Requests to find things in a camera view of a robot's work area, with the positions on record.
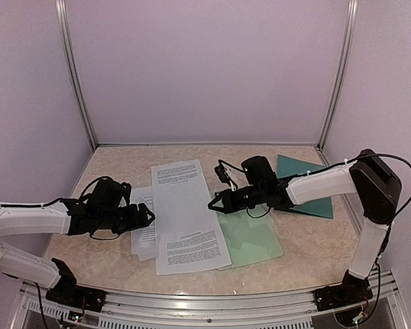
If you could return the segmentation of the light green clipboard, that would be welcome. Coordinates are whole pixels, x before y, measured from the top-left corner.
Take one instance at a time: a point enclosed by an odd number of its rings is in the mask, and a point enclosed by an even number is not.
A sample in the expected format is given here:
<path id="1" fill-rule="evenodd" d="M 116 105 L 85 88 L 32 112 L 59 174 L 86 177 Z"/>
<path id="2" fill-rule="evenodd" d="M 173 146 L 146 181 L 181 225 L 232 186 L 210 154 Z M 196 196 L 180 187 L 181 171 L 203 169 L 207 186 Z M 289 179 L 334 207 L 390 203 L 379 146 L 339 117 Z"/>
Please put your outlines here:
<path id="1" fill-rule="evenodd" d="M 218 213 L 219 224 L 231 258 L 220 271 L 245 267 L 279 258 L 283 248 L 266 213 L 265 205 L 225 215 Z"/>

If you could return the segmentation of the printed paper sheet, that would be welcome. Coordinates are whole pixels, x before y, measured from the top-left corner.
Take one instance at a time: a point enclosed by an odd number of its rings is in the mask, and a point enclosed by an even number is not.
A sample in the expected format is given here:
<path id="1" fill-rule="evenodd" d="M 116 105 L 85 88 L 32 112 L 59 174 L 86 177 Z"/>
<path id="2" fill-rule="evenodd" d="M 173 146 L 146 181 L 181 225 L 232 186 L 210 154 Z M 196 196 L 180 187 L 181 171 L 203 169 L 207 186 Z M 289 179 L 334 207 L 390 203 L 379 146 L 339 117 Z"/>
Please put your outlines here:
<path id="1" fill-rule="evenodd" d="M 151 168 L 156 273 L 167 276 L 231 265 L 208 185 L 198 160 Z"/>

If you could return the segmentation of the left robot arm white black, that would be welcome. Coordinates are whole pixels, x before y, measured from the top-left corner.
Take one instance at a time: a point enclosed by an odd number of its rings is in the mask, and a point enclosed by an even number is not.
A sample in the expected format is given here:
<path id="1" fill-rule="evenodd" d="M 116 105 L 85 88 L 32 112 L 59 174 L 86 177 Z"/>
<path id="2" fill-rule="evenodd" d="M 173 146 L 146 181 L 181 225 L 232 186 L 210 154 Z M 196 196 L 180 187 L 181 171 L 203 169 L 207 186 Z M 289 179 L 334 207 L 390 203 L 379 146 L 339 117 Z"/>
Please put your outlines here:
<path id="1" fill-rule="evenodd" d="M 82 298 L 82 289 L 65 262 L 45 260 L 4 241 L 25 234 L 56 234 L 93 237 L 109 230 L 115 238 L 145 228 L 155 220 L 144 203 L 130 201 L 132 187 L 108 176 L 93 180 L 77 199 L 57 198 L 47 203 L 0 202 L 0 273 L 30 280 L 55 291 L 69 305 Z"/>

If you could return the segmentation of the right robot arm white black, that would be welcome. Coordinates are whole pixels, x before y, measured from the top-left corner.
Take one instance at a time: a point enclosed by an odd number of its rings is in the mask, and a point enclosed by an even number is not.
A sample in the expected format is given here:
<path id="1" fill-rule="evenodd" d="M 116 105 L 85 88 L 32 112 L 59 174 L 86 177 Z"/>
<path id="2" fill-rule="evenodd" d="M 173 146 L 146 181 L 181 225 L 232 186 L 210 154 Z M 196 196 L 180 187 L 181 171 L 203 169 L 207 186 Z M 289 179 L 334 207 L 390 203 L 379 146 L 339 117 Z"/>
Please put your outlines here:
<path id="1" fill-rule="evenodd" d="M 351 264 L 336 292 L 343 304 L 351 304 L 362 295 L 366 280 L 383 252 L 391 225 L 397 214 L 401 181 L 382 160 L 383 155 L 370 149 L 358 157 L 318 171 L 277 177 L 264 156 L 242 162 L 248 186 L 238 188 L 219 161 L 215 172 L 229 188 L 216 193 L 210 210 L 232 214 L 264 204 L 274 210 L 288 210 L 318 199 L 356 194 L 362 204 L 364 221 Z"/>

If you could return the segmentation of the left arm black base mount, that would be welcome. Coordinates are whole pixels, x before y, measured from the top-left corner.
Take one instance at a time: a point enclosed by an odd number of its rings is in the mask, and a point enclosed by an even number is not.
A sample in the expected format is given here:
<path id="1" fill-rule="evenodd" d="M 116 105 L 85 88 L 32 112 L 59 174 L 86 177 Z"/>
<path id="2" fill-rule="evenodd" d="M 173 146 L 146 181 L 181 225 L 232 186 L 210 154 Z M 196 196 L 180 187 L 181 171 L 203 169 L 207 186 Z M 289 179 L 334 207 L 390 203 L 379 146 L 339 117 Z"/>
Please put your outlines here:
<path id="1" fill-rule="evenodd" d="M 46 299 L 62 305 L 90 310 L 100 313 L 107 293 L 101 289 L 83 287 L 65 262 L 57 258 L 51 259 L 59 271 L 60 279 L 53 288 L 46 292 Z"/>

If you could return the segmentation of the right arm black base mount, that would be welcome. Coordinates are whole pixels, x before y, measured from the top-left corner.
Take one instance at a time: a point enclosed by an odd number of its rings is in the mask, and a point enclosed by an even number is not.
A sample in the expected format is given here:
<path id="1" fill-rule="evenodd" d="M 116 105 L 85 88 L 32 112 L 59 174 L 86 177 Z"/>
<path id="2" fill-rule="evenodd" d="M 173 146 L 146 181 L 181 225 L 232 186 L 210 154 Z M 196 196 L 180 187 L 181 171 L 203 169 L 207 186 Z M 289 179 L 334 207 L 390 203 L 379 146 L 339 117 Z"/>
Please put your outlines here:
<path id="1" fill-rule="evenodd" d="M 340 284 L 316 289 L 313 296 L 317 310 L 324 311 L 370 300 L 373 292 L 367 278 L 359 279 L 346 270 Z"/>

